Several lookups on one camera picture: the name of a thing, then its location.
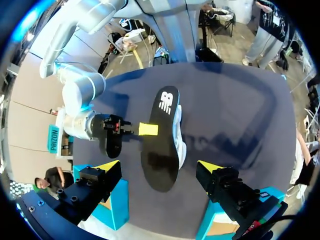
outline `sign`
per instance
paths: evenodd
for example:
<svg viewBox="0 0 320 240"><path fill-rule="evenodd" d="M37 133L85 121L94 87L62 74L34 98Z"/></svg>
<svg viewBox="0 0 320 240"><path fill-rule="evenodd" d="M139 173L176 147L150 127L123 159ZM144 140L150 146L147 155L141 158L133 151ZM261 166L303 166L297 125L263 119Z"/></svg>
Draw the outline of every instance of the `sign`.
<svg viewBox="0 0 320 240"><path fill-rule="evenodd" d="M174 100L174 96L172 93L167 93L163 91L161 94L161 102L159 103L159 108L165 111L168 115L171 113L171 106Z"/></svg>
<svg viewBox="0 0 320 240"><path fill-rule="evenodd" d="M58 152L58 137L59 128L56 125L50 124L46 148L51 154L56 154Z"/></svg>

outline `shoe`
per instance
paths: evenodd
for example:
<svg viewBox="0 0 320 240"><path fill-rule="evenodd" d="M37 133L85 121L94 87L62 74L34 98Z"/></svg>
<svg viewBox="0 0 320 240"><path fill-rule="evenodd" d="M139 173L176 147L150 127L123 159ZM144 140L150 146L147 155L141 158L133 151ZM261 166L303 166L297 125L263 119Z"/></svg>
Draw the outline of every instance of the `shoe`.
<svg viewBox="0 0 320 240"><path fill-rule="evenodd" d="M301 184L301 185L299 186L299 191L298 191L298 193L297 193L297 195L296 195L296 199L301 199L301 198L303 198L304 195L305 195L306 189L307 189L307 185Z"/></svg>
<svg viewBox="0 0 320 240"><path fill-rule="evenodd" d="M156 36L155 35L149 35L148 36L149 44L154 44L156 41Z"/></svg>
<svg viewBox="0 0 320 240"><path fill-rule="evenodd" d="M247 59L242 59L242 64L244 65L244 66L249 66L249 61L247 60Z"/></svg>
<svg viewBox="0 0 320 240"><path fill-rule="evenodd" d="M182 168L187 155L187 145L182 140L182 134L181 134L181 128L180 128L181 118L182 118L182 107L181 105L178 105L176 114L174 117L173 137L174 137L175 148L179 157L179 170Z"/></svg>

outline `teal stand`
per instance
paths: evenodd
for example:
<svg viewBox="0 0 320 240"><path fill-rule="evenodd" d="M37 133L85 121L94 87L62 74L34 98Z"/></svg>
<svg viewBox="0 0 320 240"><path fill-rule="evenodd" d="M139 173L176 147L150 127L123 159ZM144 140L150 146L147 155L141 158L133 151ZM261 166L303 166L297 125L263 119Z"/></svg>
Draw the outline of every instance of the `teal stand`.
<svg viewBox="0 0 320 240"><path fill-rule="evenodd" d="M79 171L86 166L91 165L74 165L74 181L79 178ZM113 230L118 230L129 220L129 187L128 181L120 179L110 195L111 210L98 204L93 210L92 215L106 226Z"/></svg>
<svg viewBox="0 0 320 240"><path fill-rule="evenodd" d="M266 194L266 197L260 197L260 201L262 202L266 201L270 196L275 196L279 199L279 202L282 202L285 199L285 194L272 186L261 189L260 193L268 193ZM195 240L231 240L235 233L211 236L207 235L214 222L215 216L224 213L225 211L222 209L219 203L213 203L212 201L209 201L202 223L195 236Z"/></svg>

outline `man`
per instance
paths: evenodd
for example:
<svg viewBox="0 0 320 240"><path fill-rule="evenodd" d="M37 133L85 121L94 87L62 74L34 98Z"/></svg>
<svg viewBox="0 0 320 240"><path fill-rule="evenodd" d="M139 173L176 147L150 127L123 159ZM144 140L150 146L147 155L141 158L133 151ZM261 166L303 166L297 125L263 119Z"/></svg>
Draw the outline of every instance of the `man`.
<svg viewBox="0 0 320 240"><path fill-rule="evenodd" d="M304 166L304 162L305 165L308 166L310 161L311 155L307 147L307 144L304 138L302 137L301 133L298 131L298 129L296 129L295 161L290 179L291 185L295 185L296 181L299 179L299 176Z"/></svg>
<svg viewBox="0 0 320 240"><path fill-rule="evenodd" d="M34 184L38 189L50 188L54 193L58 189L64 189L74 183L74 178L71 173L63 172L61 167L53 167L45 172L44 179L36 177Z"/></svg>
<svg viewBox="0 0 320 240"><path fill-rule="evenodd" d="M213 9L212 5L210 5L209 3L206 3L205 5L203 5L201 7L201 10L203 10L203 11L213 11L214 9Z"/></svg>
<svg viewBox="0 0 320 240"><path fill-rule="evenodd" d="M320 84L320 74L316 74L310 81L307 83L308 89L311 89L311 87L316 86Z"/></svg>
<svg viewBox="0 0 320 240"><path fill-rule="evenodd" d="M296 160L294 166L295 168L299 169L299 172L295 173L296 169L294 168L292 172L291 181L290 181L290 184L292 185L299 185L299 191L296 195L297 199L301 199L304 196L307 187L310 186L310 182L313 177L315 168L319 163L319 146L320 146L319 142L320 142L320 132L318 131L317 141L308 143L308 150L310 153L304 154L304 151L305 152L307 151L306 150L307 145L303 146L305 143L301 144L301 150L302 150L304 162L303 160L301 160L299 164L299 161Z"/></svg>
<svg viewBox="0 0 320 240"><path fill-rule="evenodd" d="M249 51L242 64L248 66L263 54L258 66L265 69L281 49L288 32L288 19L280 12L273 0L256 0L256 6L261 9L259 28Z"/></svg>

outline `table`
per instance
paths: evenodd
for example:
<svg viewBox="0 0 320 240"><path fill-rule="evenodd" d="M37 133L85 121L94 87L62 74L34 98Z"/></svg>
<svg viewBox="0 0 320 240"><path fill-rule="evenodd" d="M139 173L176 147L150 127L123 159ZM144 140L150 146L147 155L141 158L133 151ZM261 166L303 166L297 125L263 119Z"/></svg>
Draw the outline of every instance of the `table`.
<svg viewBox="0 0 320 240"><path fill-rule="evenodd" d="M198 160L235 167L251 188L286 191L295 161L296 125L290 90L279 74L214 62L160 65L108 79L93 108L135 124L148 122L155 95L170 85L180 92L186 160L172 189L157 192L144 178L141 137L126 136L117 159L129 182L131 224L194 238L208 204L195 177ZM111 161L98 142L74 140L75 165Z"/></svg>

